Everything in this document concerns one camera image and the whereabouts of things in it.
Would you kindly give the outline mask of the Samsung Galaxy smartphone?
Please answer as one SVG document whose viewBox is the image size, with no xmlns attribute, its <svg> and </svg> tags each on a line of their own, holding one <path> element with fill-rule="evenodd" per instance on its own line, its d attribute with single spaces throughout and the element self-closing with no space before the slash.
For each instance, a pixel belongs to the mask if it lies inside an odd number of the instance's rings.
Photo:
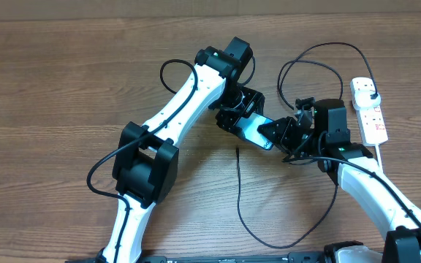
<svg viewBox="0 0 421 263">
<path fill-rule="evenodd" d="M 262 135 L 257 129 L 259 126 L 271 123 L 273 120 L 258 113 L 252 113 L 249 117 L 240 117 L 235 126 L 241 129 L 242 138 L 264 150 L 271 150 L 273 143 Z"/>
</svg>

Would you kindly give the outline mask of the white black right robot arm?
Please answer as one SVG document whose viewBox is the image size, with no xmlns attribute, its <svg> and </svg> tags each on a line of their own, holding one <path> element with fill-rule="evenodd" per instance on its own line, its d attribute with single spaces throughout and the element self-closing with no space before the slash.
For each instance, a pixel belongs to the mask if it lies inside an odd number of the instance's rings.
<svg viewBox="0 0 421 263">
<path fill-rule="evenodd" d="M 325 246 L 323 262 L 421 262 L 421 209 L 381 171 L 364 145 L 351 142 L 340 99 L 297 101 L 294 117 L 264 123 L 258 132 L 286 153 L 284 162 L 313 160 L 365 211 L 384 239 L 381 253 L 357 241 Z"/>
</svg>

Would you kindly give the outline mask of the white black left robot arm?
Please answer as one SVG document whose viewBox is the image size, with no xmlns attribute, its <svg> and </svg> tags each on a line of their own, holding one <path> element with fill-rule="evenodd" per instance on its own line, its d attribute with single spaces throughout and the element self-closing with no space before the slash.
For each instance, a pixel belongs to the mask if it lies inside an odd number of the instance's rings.
<svg viewBox="0 0 421 263">
<path fill-rule="evenodd" d="M 257 128 L 267 123 L 264 96 L 238 80 L 254 60 L 249 43 L 234 37 L 224 50 L 207 47 L 171 100 L 144 124 L 128 123 L 112 154 L 118 212 L 110 242 L 95 262 L 137 262 L 152 210 L 178 176 L 179 146 L 206 110 L 216 110 L 220 129 L 265 150 L 272 143 Z"/>
</svg>

